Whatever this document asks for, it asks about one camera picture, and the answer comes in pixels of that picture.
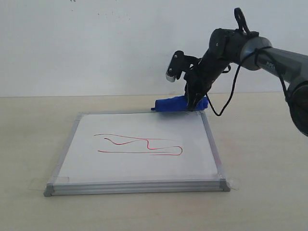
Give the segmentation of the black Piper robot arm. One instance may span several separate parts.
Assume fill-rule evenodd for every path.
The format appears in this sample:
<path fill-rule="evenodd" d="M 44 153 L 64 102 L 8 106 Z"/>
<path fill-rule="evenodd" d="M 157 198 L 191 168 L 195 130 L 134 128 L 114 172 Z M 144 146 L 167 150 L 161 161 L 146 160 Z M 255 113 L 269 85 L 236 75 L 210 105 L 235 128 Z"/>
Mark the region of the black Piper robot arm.
<path fill-rule="evenodd" d="M 195 109 L 214 81 L 231 63 L 247 70 L 263 69 L 279 78 L 291 119 L 296 128 L 308 133 L 308 57 L 272 47 L 258 33 L 216 29 L 200 61 L 184 76 L 187 109 Z"/>

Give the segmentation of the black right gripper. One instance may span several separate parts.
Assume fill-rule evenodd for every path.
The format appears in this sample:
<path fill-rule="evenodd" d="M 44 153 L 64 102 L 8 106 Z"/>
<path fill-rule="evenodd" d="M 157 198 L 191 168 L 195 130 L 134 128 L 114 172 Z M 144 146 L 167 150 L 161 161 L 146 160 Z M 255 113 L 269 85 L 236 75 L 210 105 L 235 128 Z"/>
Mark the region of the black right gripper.
<path fill-rule="evenodd" d="M 206 97 L 212 84 L 224 72 L 230 69 L 230 61 L 215 57 L 203 57 L 199 64 L 193 66 L 184 75 L 186 80 L 184 96 L 188 111 L 203 111 L 206 109 Z"/>

